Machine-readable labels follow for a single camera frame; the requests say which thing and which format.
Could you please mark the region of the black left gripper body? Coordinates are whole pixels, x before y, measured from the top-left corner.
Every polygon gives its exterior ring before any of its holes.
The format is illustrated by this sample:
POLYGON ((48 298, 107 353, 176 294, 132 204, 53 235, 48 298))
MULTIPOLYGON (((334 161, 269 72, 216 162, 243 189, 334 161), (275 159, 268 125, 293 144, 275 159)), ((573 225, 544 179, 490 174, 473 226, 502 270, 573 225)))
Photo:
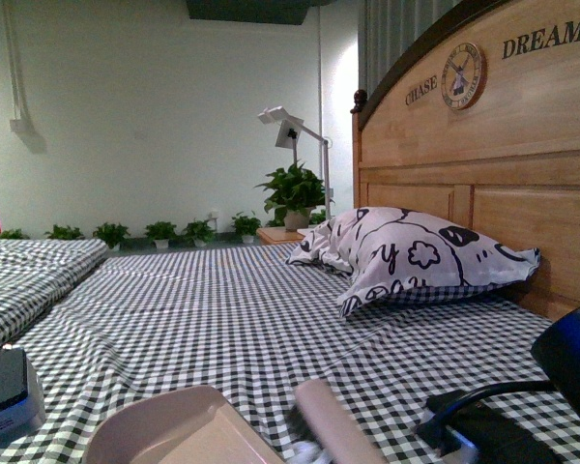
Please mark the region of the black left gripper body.
POLYGON ((0 443, 35 432, 45 418, 43 387, 25 351, 0 350, 0 443))

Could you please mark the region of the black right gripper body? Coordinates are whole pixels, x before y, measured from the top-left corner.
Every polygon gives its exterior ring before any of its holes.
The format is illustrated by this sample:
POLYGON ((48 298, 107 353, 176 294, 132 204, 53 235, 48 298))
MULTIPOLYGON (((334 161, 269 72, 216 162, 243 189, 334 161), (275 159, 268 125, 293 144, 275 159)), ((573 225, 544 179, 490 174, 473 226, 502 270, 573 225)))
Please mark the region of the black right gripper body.
POLYGON ((415 434, 445 463, 559 463, 526 428, 486 405, 486 391, 432 395, 415 434))

